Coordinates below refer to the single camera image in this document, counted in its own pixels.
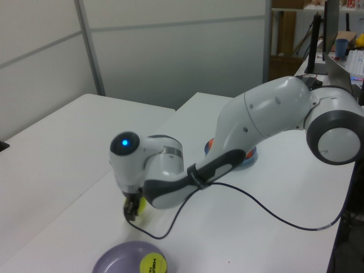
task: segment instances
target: white partition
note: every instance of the white partition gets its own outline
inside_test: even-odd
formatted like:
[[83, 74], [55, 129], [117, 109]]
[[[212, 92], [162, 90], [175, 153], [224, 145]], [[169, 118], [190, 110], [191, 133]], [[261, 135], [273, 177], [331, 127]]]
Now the white partition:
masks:
[[96, 94], [75, 0], [0, 1], [0, 140]]
[[0, 65], [78, 31], [73, 0], [1, 0]]
[[82, 35], [0, 69], [0, 139], [96, 89]]
[[263, 82], [270, 1], [83, 0], [105, 94], [178, 109]]

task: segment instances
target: yellow tennis ball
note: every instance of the yellow tennis ball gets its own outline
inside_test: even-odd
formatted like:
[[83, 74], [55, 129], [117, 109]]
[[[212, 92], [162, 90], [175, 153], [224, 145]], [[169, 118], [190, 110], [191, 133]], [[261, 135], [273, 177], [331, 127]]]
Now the yellow tennis ball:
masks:
[[167, 262], [159, 253], [147, 254], [139, 266], [140, 273], [166, 273]]
[[138, 215], [140, 215], [144, 209], [147, 206], [147, 200], [144, 198], [144, 196], [139, 200], [139, 208], [138, 208]]

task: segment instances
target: white robotic arm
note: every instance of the white robotic arm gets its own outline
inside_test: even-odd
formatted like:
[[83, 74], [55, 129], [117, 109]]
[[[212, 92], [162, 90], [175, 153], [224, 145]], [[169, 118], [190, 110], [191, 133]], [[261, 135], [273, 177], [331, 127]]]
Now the white robotic arm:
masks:
[[232, 99], [218, 117], [211, 150], [184, 170], [182, 145], [163, 135], [125, 132], [111, 143], [110, 163], [127, 197], [133, 220], [139, 199], [159, 209], [180, 204], [197, 188], [239, 166], [259, 142], [286, 130], [306, 130], [314, 155], [328, 164], [346, 164], [364, 156], [364, 109], [345, 90], [309, 91], [295, 77], [260, 85]]

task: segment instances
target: blue cup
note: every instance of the blue cup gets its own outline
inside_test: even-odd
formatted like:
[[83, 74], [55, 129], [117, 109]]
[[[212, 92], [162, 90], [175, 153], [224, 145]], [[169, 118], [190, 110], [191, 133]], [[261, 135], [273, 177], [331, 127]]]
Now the blue cup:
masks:
[[335, 57], [344, 57], [348, 48], [349, 41], [347, 39], [337, 39], [335, 43]]

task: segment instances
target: tabletop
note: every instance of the tabletop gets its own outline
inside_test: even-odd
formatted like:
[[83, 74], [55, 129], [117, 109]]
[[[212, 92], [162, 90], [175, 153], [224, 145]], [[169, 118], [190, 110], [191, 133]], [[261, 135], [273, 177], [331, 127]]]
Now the tabletop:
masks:
[[0, 152], [0, 265], [111, 169], [121, 131], [150, 134], [175, 111], [86, 94], [8, 139]]
[[[218, 114], [230, 100], [197, 93], [154, 134], [170, 135], [181, 142], [186, 168], [204, 157]], [[297, 225], [325, 226], [338, 215], [353, 164], [320, 162], [309, 150], [305, 132], [296, 130], [258, 144], [257, 153], [254, 165], [219, 181], [248, 191]], [[91, 272], [104, 252], [133, 240], [149, 241], [160, 248], [166, 255], [168, 272], [326, 272], [338, 228], [336, 223], [321, 231], [297, 230], [271, 217], [241, 193], [215, 185], [196, 193], [170, 235], [157, 241], [129, 226], [122, 206], [123, 196], [109, 171], [0, 272]], [[148, 206], [136, 224], [163, 235], [176, 209]]]

